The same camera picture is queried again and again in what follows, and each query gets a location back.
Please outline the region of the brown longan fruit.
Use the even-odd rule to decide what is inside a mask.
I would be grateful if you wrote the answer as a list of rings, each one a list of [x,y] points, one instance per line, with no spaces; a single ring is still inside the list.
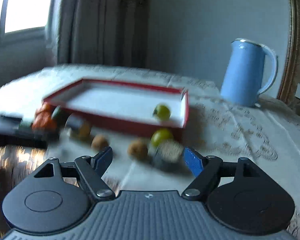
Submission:
[[[141,140],[133,140],[127,149],[127,154],[138,160],[145,160],[148,157],[147,144]]]
[[[101,134],[94,136],[91,142],[91,148],[96,151],[101,151],[108,146],[109,146],[108,140],[104,135]]]

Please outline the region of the orange mandarin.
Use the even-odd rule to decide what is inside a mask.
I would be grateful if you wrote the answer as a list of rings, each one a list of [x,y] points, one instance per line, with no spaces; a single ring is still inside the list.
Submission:
[[[55,131],[57,129],[57,123],[52,118],[52,113],[50,112],[40,112],[36,115],[33,123],[33,130],[41,131]]]
[[[51,115],[53,113],[53,111],[55,110],[55,108],[56,108],[55,106],[52,106],[51,104],[49,104],[47,102],[44,102],[42,104],[42,106],[40,107],[40,109],[36,110],[35,115],[39,115],[40,113],[43,113],[43,112],[47,112]]]

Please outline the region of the green cucumber piece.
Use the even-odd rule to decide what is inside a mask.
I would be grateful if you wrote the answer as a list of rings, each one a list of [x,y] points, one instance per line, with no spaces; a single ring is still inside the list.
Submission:
[[[61,106],[57,106],[51,115],[52,120],[61,120],[64,116],[64,111]]]

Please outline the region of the green tomato fruit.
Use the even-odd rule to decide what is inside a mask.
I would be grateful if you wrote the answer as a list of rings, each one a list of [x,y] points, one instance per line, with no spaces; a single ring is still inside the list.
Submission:
[[[160,121],[167,121],[171,116],[171,111],[166,105],[158,104],[153,111],[153,116]]]
[[[158,147],[163,141],[173,140],[174,136],[172,132],[167,128],[161,128],[154,132],[151,137],[151,145],[153,147]]]

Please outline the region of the white embroidered tablecloth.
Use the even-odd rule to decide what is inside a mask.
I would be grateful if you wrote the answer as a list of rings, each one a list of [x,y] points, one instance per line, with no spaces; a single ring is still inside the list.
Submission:
[[[190,113],[183,132],[183,145],[202,155],[216,155],[224,161],[248,157],[280,184],[294,199],[295,214],[288,232],[300,239],[300,117],[283,102],[262,95],[260,107],[247,108],[225,102],[212,81],[178,76],[147,69],[101,66],[58,66],[14,80],[0,88],[0,112],[33,118],[42,98],[78,79],[90,77],[110,81],[130,81],[168,88],[185,88]],[[94,129],[109,140],[114,160],[103,176],[116,192],[120,190],[178,190],[193,179],[184,173],[162,172],[131,159],[127,148],[134,136]],[[61,145],[49,146],[47,156],[73,161],[91,155],[90,146],[61,135]]]

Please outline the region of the red shallow cardboard box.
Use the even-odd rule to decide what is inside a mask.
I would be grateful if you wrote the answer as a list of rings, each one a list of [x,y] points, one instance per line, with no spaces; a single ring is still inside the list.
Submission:
[[[151,137],[168,128],[179,141],[189,118],[188,91],[125,81],[82,78],[43,98],[61,106],[99,128]],[[160,121],[153,116],[158,104],[166,105],[171,116]]]

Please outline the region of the blue electric kettle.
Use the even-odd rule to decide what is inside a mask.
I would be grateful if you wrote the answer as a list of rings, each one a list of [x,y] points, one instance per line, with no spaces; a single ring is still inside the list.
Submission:
[[[235,39],[231,47],[221,97],[230,103],[254,107],[258,97],[273,85],[277,77],[277,55],[268,46],[244,38]],[[262,85],[266,56],[271,60],[272,72],[266,84]]]

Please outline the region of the gold framed patterned headboard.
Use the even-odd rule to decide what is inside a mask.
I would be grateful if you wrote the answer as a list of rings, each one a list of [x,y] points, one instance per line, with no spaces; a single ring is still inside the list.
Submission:
[[[300,0],[288,0],[288,3],[288,47],[277,99],[300,116],[300,99],[296,97],[300,85]]]

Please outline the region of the brown patterned curtain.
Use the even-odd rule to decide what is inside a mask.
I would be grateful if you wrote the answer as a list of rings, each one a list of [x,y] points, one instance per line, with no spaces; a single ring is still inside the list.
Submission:
[[[146,65],[151,0],[51,0],[47,62]]]

